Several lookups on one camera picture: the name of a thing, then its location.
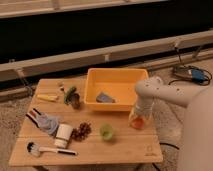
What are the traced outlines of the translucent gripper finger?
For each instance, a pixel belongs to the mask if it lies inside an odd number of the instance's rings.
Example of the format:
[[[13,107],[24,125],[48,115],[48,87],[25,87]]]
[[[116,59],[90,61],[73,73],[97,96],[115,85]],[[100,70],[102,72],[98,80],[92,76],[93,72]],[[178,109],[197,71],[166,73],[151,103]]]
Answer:
[[[136,119],[136,115],[133,113],[130,113],[129,114],[129,120],[128,120],[128,123],[129,123],[129,126],[134,128],[134,120]]]
[[[144,116],[144,128],[149,127],[150,123],[151,123],[151,115],[146,115]]]

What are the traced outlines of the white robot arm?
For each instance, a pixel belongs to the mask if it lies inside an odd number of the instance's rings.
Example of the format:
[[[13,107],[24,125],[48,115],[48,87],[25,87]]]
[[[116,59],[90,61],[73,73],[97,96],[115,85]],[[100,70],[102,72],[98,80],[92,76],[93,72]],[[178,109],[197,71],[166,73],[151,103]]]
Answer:
[[[155,99],[186,109],[177,171],[213,171],[213,85],[166,85],[154,76],[138,81],[135,93],[135,115],[151,114]]]

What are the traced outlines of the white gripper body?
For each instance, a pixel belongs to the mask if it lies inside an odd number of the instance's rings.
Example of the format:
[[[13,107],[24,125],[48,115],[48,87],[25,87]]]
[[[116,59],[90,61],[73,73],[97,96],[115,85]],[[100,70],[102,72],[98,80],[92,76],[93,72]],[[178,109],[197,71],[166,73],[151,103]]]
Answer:
[[[133,110],[134,113],[138,116],[148,117],[152,114],[153,105],[153,98],[138,97],[134,104]]]

